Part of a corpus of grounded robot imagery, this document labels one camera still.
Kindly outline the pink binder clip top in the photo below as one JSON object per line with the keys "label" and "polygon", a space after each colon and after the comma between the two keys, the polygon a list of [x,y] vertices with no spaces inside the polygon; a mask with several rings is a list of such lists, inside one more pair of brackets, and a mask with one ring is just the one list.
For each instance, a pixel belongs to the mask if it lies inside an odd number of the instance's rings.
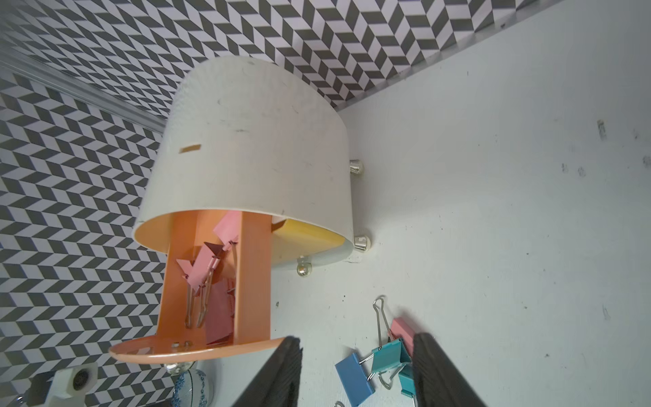
{"label": "pink binder clip top", "polygon": [[385,297],[377,297],[373,301],[373,310],[376,313],[377,334],[379,348],[395,340],[400,340],[409,356],[414,352],[415,330],[402,317],[394,318],[391,322],[385,312]]}

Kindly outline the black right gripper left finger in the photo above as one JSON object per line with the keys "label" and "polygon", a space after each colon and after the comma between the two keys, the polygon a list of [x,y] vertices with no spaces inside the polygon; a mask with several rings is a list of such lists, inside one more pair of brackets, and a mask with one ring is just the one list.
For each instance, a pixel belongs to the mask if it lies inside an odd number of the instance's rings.
{"label": "black right gripper left finger", "polygon": [[303,349],[297,337],[285,337],[235,407],[296,407],[299,400]]}

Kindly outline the pink binder clip bottom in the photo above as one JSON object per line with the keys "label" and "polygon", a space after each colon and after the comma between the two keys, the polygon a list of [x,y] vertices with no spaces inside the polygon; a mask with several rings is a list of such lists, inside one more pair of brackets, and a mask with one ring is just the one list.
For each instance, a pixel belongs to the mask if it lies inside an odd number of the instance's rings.
{"label": "pink binder clip bottom", "polygon": [[235,283],[222,279],[212,285],[208,311],[205,317],[207,344],[216,344],[230,337],[234,331]]}

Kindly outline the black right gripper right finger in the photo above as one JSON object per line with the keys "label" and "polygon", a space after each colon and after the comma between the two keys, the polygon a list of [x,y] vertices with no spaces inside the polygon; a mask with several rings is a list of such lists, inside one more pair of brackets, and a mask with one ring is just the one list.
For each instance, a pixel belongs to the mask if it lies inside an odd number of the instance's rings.
{"label": "black right gripper right finger", "polygon": [[415,334],[413,373],[417,406],[486,406],[430,333]]}

